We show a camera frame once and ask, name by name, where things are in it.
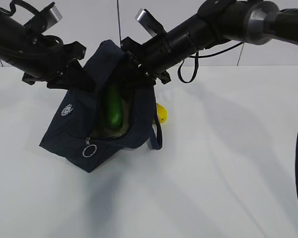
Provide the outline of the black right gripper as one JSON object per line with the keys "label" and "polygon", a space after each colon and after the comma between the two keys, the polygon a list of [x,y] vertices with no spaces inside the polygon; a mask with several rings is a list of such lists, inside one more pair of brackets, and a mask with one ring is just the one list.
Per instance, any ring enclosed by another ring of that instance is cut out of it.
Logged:
{"label": "black right gripper", "polygon": [[171,81],[167,72],[171,67],[171,48],[161,37],[154,37],[143,44],[126,37],[121,42],[121,49],[132,56],[136,65],[149,78],[159,79],[162,84]]}

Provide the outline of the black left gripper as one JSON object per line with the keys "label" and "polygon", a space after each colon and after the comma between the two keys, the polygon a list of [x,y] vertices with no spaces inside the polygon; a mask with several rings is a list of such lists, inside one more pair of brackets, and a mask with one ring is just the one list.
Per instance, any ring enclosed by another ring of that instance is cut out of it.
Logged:
{"label": "black left gripper", "polygon": [[45,52],[33,53],[30,65],[24,69],[22,81],[29,85],[46,82],[49,89],[77,88],[93,92],[96,83],[83,69],[79,60],[85,57],[86,47],[74,41],[64,44],[61,38],[46,35],[37,46],[44,46]]}

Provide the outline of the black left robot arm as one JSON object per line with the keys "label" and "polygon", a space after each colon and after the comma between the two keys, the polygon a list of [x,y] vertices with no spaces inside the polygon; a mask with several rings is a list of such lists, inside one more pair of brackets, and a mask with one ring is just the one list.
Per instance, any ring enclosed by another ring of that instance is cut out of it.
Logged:
{"label": "black left robot arm", "polygon": [[62,19],[54,2],[42,10],[23,0],[13,0],[9,7],[0,7],[0,60],[23,71],[23,82],[46,82],[49,89],[95,89],[95,81],[79,63],[86,47],[45,34]]}

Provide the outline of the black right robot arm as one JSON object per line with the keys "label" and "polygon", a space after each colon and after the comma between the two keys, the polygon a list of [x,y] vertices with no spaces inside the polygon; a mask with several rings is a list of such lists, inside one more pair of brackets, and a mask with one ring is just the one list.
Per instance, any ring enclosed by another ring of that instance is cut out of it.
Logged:
{"label": "black right robot arm", "polygon": [[151,39],[139,44],[127,37],[121,48],[145,76],[163,84],[171,80],[169,68],[187,58],[198,60],[201,50],[230,41],[263,45],[276,39],[298,45],[298,8],[280,9],[267,0],[207,0],[170,31],[146,9],[137,18]]}

